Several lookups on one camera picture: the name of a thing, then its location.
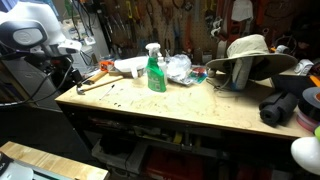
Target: wooden workbench top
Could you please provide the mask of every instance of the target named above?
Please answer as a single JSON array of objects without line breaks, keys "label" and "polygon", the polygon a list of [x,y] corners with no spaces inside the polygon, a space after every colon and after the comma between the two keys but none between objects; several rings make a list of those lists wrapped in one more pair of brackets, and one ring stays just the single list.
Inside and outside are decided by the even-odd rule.
[{"label": "wooden workbench top", "polygon": [[[109,78],[114,77],[106,75],[97,83]],[[262,122],[259,104],[274,91],[269,80],[265,82],[262,84],[267,85],[250,83],[244,92],[214,91],[206,81],[190,87],[169,83],[167,91],[159,93],[150,90],[147,77],[142,76],[122,79],[87,91],[85,95],[78,95],[73,87],[56,98],[56,102],[280,138],[312,136],[297,123],[297,109],[285,125],[270,127]],[[99,100],[113,84],[109,94]]]},{"label": "wooden workbench top", "polygon": [[107,170],[56,156],[44,151],[26,147],[14,142],[7,142],[0,148],[7,156],[44,170],[77,180],[105,180]]}]

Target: lamp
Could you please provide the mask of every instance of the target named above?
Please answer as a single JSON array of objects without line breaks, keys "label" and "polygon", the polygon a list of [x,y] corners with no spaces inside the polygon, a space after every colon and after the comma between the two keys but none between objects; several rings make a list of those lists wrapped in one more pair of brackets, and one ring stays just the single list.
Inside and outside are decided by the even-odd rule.
[{"label": "lamp", "polygon": [[313,137],[302,137],[291,144],[293,159],[310,173],[320,175],[320,126]]}]

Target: hat brim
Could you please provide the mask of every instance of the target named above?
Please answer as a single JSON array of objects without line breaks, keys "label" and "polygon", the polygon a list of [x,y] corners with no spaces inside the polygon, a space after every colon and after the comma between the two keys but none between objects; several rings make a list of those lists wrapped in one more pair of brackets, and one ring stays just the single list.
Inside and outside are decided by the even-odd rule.
[{"label": "hat brim", "polygon": [[286,54],[252,54],[235,58],[214,59],[206,64],[207,68],[223,73],[231,73],[231,68],[238,58],[254,57],[249,79],[264,80],[292,68],[298,63],[293,56]]}]

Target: floor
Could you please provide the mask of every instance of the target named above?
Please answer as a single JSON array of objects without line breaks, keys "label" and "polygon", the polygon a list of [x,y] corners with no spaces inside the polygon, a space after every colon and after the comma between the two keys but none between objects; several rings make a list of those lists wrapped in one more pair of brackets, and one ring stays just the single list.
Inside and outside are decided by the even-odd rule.
[{"label": "floor", "polygon": [[[0,119],[0,146],[13,141],[101,167],[61,112],[21,106],[0,109]],[[89,136],[92,141],[98,138],[93,134]]]}]

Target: black strap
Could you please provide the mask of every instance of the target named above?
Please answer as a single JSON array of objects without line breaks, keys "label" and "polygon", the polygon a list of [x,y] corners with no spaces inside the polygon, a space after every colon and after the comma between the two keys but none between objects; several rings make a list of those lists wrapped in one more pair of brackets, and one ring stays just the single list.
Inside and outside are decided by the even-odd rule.
[{"label": "black strap", "polygon": [[9,164],[13,161],[13,159],[9,158],[3,152],[0,151],[0,177],[7,170]]}]

